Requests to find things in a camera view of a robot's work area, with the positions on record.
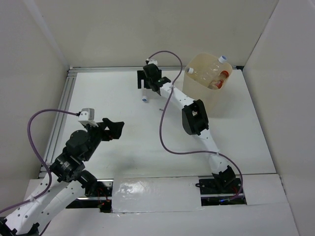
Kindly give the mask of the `red cap labelled bottle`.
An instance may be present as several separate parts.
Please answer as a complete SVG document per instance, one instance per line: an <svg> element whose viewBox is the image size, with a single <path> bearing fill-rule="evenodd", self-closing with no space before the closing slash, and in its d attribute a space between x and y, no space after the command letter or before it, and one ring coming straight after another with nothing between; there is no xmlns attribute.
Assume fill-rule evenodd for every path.
<svg viewBox="0 0 315 236"><path fill-rule="evenodd" d="M222 71L215 80L210 82L208 88L214 90L221 89L228 77L229 77L228 71Z"/></svg>

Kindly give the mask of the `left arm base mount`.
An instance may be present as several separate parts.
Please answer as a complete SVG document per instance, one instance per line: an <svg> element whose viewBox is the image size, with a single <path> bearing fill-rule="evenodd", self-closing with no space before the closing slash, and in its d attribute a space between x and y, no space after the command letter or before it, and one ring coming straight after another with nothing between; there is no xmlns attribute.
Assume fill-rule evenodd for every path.
<svg viewBox="0 0 315 236"><path fill-rule="evenodd" d="M98 209L102 213L111 213L113 183L113 179L98 179L92 194L78 197L66 209Z"/></svg>

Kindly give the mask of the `clear bottle white cap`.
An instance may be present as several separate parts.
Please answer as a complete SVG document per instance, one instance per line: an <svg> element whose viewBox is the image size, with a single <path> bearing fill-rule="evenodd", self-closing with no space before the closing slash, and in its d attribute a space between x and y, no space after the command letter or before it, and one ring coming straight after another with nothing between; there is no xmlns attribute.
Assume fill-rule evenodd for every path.
<svg viewBox="0 0 315 236"><path fill-rule="evenodd" d="M185 72L195 81L207 82L208 74L204 69L187 67Z"/></svg>

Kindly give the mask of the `clear bottle blue-white cap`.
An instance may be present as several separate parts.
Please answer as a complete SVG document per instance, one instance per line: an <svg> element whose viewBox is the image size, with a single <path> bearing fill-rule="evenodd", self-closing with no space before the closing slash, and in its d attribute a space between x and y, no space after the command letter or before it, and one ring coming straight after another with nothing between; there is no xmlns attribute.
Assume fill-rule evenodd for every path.
<svg viewBox="0 0 315 236"><path fill-rule="evenodd" d="M207 63L203 67L203 72L201 75L202 81L211 82L212 80L214 80L219 75L223 65L226 62L227 62L227 58L225 56L220 56L218 59Z"/></svg>
<svg viewBox="0 0 315 236"><path fill-rule="evenodd" d="M141 100L144 102L144 103L148 103L149 102L149 95L150 95L150 89L149 88L145 88L143 87L141 89L141 92L142 92L142 98Z"/></svg>

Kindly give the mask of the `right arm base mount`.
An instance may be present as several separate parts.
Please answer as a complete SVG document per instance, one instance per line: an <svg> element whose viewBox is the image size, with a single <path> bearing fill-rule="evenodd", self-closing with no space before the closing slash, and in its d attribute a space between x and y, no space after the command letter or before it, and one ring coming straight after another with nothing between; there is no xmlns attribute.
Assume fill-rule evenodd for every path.
<svg viewBox="0 0 315 236"><path fill-rule="evenodd" d="M214 178L200 178L195 186L200 191L201 205L203 207L247 204L243 190L241 190L241 194L237 198L229 200L238 193L241 187L241 180L239 178L236 178L223 189L219 189L215 185Z"/></svg>

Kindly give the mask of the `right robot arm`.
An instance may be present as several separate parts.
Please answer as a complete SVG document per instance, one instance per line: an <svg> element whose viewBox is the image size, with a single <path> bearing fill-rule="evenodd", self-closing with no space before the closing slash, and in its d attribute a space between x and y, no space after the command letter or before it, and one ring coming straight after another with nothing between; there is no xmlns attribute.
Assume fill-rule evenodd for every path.
<svg viewBox="0 0 315 236"><path fill-rule="evenodd" d="M163 77L156 60L146 60L143 69L137 71L137 83L139 89L152 90L181 111L184 131L202 142L206 149L216 190L221 193L227 192L236 175L229 161L220 155L210 132L209 120L202 100L190 98L176 88L170 79Z"/></svg>

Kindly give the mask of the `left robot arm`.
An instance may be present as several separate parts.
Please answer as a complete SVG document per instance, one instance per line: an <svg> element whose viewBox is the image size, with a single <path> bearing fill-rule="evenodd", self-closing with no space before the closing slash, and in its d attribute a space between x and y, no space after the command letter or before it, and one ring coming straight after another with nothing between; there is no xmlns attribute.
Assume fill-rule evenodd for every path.
<svg viewBox="0 0 315 236"><path fill-rule="evenodd" d="M121 137L124 122L82 121L83 130L73 132L49 168L47 176L32 192L26 203L0 219L2 236L37 236L60 211L76 198L92 196L97 179L85 169L101 142Z"/></svg>

